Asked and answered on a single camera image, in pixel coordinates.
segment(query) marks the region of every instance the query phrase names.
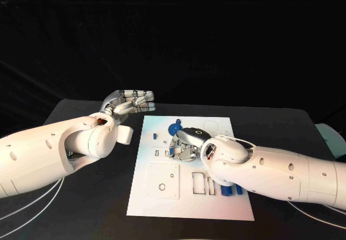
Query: robotic hand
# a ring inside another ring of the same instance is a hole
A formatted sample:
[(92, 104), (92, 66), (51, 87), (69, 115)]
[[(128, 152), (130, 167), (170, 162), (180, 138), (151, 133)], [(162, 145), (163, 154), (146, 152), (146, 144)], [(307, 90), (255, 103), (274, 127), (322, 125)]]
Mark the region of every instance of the robotic hand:
[[(251, 145), (245, 148), (235, 140)], [(225, 136), (212, 137), (198, 128), (176, 132), (170, 148), (182, 153), (169, 157), (193, 161), (200, 157), (213, 181), (224, 186), (241, 185), (270, 198), (317, 203), (346, 210), (346, 163), (304, 156)]]
[(20, 131), (0, 139), (0, 198), (26, 193), (78, 171), (128, 145), (130, 113), (156, 110), (151, 91), (117, 90), (100, 112)]

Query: blue object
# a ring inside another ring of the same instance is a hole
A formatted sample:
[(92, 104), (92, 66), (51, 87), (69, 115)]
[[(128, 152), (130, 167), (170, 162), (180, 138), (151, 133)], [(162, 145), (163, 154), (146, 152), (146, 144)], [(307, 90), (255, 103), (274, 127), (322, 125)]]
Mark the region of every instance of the blue object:
[(235, 184), (235, 187), (238, 195), (242, 195), (244, 194), (242, 187), (238, 184)]
[(222, 186), (221, 185), (221, 195), (222, 196), (232, 196), (232, 186)]
[(167, 127), (167, 132), (172, 136), (176, 135), (177, 131), (183, 129), (183, 126), (180, 125), (182, 121), (180, 119), (176, 120), (173, 124)]

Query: black tabletop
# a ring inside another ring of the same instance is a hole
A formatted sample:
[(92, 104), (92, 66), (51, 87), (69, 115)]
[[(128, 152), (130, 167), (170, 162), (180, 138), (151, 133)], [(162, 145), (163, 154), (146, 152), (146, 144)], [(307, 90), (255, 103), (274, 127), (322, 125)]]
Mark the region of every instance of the black tabletop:
[[(100, 101), (62, 100), (51, 124), (98, 112)], [(65, 178), (59, 194), (40, 216), (4, 239), (177, 240), (346, 239), (346, 230), (317, 222), (286, 201), (248, 193), (254, 221), (127, 216), (144, 115), (229, 117), (234, 136), (258, 146), (333, 160), (309, 114), (297, 109), (156, 104), (156, 111), (131, 114), (131, 144), (117, 144), (108, 157)], [(51, 187), (0, 199), (0, 216), (26, 205)], [(0, 222), (0, 235), (22, 225), (48, 204), (53, 192), (29, 209)], [(316, 217), (345, 224), (339, 213), (309, 203), (296, 205)]]

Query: white rectangular part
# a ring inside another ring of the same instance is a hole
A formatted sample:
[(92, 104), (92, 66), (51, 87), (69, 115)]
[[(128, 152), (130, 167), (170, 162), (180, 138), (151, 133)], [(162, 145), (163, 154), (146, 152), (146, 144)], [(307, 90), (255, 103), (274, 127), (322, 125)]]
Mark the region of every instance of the white rectangular part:
[(206, 194), (205, 175), (202, 172), (192, 173), (192, 190), (193, 194)]
[(208, 177), (208, 189), (209, 195), (215, 195), (215, 181), (211, 177)]
[(150, 163), (144, 188), (147, 198), (179, 199), (179, 165)]

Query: wire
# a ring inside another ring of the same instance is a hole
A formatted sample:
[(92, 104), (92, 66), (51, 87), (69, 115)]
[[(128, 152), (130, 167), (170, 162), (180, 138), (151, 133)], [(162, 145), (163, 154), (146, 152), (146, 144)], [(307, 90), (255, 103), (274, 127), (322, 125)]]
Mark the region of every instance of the wire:
[(314, 216), (309, 215), (303, 210), (299, 209), (297, 206), (294, 206), (294, 204), (293, 204), (290, 201), (287, 201), (287, 202), (288, 202), (288, 203), (291, 204), (291, 206), (293, 206), (303, 214), (306, 214), (312, 219), (314, 219), (314, 220), (320, 221), (322, 223), (329, 224), (329, 225), (332, 225), (332, 226), (335, 226), (335, 227), (337, 227), (337, 228), (340, 228), (340, 229), (346, 229), (345, 226), (336, 225), (336, 224), (333, 224), (333, 223), (330, 223), (330, 222), (327, 222), (327, 221), (320, 220), (320, 219), (316, 218)]
[(10, 235), (12, 233), (15, 233), (40, 214), (42, 214), (42, 212), (46, 210), (46, 208), (49, 207), (49, 205), (51, 205), (51, 203), (52, 203), (52, 201), (55, 200), (55, 198), (56, 198), (56, 195), (58, 195), (58, 193), (59, 193), (59, 190), (61, 190), (61, 188), (62, 188), (62, 185), (64, 185), (64, 179), (65, 179), (65, 177), (62, 178), (62, 181), (61, 181), (61, 184), (59, 184), (59, 188), (58, 188), (58, 191), (56, 191), (56, 193), (55, 193), (55, 195), (53, 195), (53, 197), (52, 197), (52, 199), (51, 199), (51, 201), (49, 201), (49, 203), (46, 204), (46, 206), (45, 206), (45, 208), (40, 210), (40, 212), (36, 214), (36, 216), (20, 226), (20, 227), (17, 227), (15, 230), (12, 230), (10, 232), (7, 232), (3, 236), (0, 236), (0, 239), (3, 238), (3, 237), (6, 237), (7, 235)]
[(340, 214), (346, 215), (345, 211), (340, 211), (339, 209), (333, 208), (332, 206), (323, 205), (324, 207), (327, 207), (329, 209), (335, 210), (336, 212), (339, 212)]
[(55, 183), (55, 185), (52, 186), (52, 188), (46, 191), (46, 193), (35, 200), (32, 201), (26, 206), (23, 206), (19, 210), (16, 210), (13, 213), (7, 214), (6, 216), (3, 216), (0, 218), (0, 220), (6, 219), (9, 216), (12, 216), (13, 214), (19, 213), (23, 209), (26, 209), (30, 205), (33, 205), (48, 194), (49, 192), (53, 190), (53, 188), (56, 187), (58, 183), (61, 182), (62, 179), (58, 180), (58, 182)]

